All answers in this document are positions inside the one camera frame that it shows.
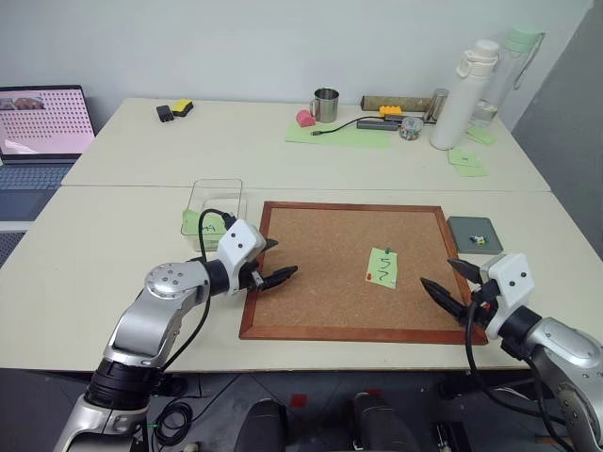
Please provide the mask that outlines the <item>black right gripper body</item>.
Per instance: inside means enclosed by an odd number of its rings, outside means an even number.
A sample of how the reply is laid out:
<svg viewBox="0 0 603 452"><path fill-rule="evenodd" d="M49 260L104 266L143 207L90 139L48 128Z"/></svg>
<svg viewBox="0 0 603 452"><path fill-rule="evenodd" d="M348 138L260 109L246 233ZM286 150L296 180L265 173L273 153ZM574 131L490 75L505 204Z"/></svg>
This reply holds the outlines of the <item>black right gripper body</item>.
<svg viewBox="0 0 603 452"><path fill-rule="evenodd" d="M499 295L498 284L489 280L471 294L470 308L473 309L472 319L478 326L488 326L497 313Z"/></svg>

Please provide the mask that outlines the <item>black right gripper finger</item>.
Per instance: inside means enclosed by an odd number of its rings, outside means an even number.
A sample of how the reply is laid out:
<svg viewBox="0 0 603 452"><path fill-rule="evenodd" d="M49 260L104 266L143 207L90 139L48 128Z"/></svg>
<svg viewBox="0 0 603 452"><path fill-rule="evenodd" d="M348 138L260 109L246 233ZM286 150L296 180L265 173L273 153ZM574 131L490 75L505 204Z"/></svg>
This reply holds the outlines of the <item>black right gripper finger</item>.
<svg viewBox="0 0 603 452"><path fill-rule="evenodd" d="M451 267L463 276L466 280L475 283L483 284L481 276L481 268L462 259L449 258L448 263Z"/></svg>
<svg viewBox="0 0 603 452"><path fill-rule="evenodd" d="M437 282L421 277L420 282L432 300L449 313L461 326L465 326L469 308L457 301L450 292Z"/></svg>

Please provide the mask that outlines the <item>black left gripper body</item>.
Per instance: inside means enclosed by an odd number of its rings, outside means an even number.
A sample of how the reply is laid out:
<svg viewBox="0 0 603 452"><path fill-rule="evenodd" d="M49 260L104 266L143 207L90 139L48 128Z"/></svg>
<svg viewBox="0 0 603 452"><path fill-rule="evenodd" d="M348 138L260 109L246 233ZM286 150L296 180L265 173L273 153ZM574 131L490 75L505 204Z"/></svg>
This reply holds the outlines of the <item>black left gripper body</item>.
<svg viewBox="0 0 603 452"><path fill-rule="evenodd" d="M259 270L259 263L251 261L245 263L238 273L239 289L258 291L264 286L264 278Z"/></svg>

